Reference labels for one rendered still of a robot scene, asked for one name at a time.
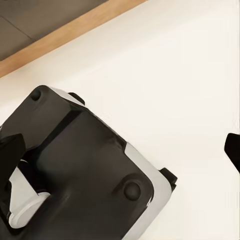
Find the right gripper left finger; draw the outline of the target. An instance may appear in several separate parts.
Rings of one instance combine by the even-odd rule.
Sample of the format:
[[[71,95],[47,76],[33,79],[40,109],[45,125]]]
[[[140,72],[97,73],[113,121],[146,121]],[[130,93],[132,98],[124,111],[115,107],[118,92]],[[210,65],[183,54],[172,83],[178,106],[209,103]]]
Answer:
[[[21,133],[0,138],[0,192],[2,192],[26,152]]]

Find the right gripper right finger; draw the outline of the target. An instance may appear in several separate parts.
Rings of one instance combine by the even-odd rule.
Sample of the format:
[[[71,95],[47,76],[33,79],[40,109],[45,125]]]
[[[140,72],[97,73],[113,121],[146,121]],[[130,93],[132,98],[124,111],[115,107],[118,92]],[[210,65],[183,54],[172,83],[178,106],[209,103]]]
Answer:
[[[240,135],[229,133],[227,135],[224,151],[240,173]]]

